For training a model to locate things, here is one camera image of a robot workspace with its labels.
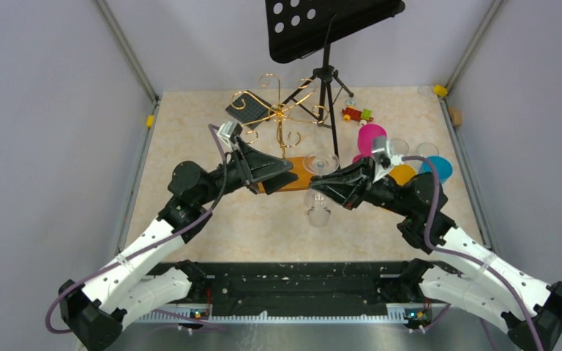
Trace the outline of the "blue plastic wine glass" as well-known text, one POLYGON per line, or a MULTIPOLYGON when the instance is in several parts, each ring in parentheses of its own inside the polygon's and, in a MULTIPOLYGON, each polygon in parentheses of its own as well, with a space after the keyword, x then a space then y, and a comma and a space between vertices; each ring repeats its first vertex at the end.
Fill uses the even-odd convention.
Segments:
MULTIPOLYGON (((440 183, 445 184, 454 173, 454 168, 451 162, 441 156, 429 156, 427 157, 427 159, 435 167, 440 183)), ((421 166, 419 167, 418 174, 431 172, 432 168, 426 162, 422 162, 421 166)))

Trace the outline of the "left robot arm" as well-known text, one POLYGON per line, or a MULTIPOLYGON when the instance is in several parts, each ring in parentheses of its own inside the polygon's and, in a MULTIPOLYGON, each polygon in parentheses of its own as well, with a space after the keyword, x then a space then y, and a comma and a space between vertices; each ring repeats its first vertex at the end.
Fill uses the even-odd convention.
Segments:
POLYGON ((206 226, 224 195, 242 187, 257 192, 266 182, 280 189, 297 180, 292 169, 292 162, 257 151, 242 139, 215 170, 206 171, 193 161, 179 163, 168 184, 171 198, 150 225, 96 276, 61 286, 63 321, 87 350, 106 350, 128 326, 155 309, 183 298, 199 301, 206 275, 188 260, 145 277, 206 226))

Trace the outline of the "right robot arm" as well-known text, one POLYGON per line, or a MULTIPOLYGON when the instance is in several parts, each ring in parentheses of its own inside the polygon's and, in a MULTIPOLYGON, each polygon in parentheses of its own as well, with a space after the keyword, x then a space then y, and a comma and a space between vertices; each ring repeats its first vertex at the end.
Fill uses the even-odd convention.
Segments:
POLYGON ((465 310, 503 331, 521 350, 552 350, 562 334, 562 282, 547 283, 514 267, 470 237, 442 214, 446 196, 436 169, 399 185, 390 175, 405 157, 365 157, 328 175, 315 175, 310 188, 343 208, 362 203, 399 214, 406 242, 456 268, 456 276, 415 259, 400 281, 409 301, 423 297, 465 310))

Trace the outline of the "pink plastic wine glass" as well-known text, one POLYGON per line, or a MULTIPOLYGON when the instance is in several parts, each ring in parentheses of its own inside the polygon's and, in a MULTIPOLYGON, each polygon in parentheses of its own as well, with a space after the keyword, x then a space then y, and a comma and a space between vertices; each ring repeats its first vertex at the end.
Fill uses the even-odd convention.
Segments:
POLYGON ((372 142, 377 137, 387 137, 387 131, 378 124, 365 124, 359 129, 356 145, 359 150, 352 163, 358 162, 361 158, 372 156, 372 142))

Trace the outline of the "yellow plastic wine glass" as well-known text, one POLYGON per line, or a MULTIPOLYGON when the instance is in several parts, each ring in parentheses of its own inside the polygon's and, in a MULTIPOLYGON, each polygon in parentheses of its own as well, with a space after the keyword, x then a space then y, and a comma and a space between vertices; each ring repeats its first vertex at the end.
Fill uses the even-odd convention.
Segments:
POLYGON ((400 186, 408 183, 415 175, 416 171, 407 164, 398 165, 389 173, 389 176, 400 186))

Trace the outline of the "clear front wine glass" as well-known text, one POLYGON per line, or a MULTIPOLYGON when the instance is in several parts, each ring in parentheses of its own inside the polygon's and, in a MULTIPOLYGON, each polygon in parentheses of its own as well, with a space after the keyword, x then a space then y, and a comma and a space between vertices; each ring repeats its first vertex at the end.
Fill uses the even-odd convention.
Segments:
POLYGON ((400 156, 408 155, 410 151, 410 147, 405 140, 400 138, 394 138, 391 139, 389 142, 391 144, 391 153, 393 155, 400 155, 400 156))

